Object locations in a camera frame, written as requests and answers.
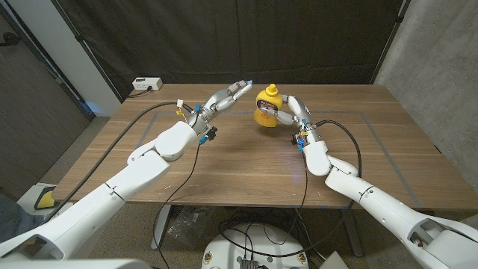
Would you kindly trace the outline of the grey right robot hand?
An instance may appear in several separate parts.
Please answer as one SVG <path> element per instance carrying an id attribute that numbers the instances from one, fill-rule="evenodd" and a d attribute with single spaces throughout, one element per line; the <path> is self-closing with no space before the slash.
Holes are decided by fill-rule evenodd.
<path id="1" fill-rule="evenodd" d="M 271 102 L 258 101 L 258 109 L 261 113 L 276 118 L 280 123 L 299 128 L 297 143 L 303 147 L 321 141 L 316 131 L 316 125 L 311 121 L 311 113 L 304 103 L 295 96 L 280 94 L 282 103 L 287 104 L 291 114 L 281 111 Z"/>

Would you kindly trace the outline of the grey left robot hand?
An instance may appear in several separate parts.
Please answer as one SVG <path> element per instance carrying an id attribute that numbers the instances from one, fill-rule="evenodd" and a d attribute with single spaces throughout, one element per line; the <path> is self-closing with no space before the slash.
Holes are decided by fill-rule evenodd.
<path id="1" fill-rule="evenodd" d="M 210 122 L 219 114 L 233 107 L 239 98 L 251 90 L 252 87 L 252 80 L 241 80 L 218 90 L 192 113 L 188 125 L 197 135 L 207 132 L 210 129 Z"/>

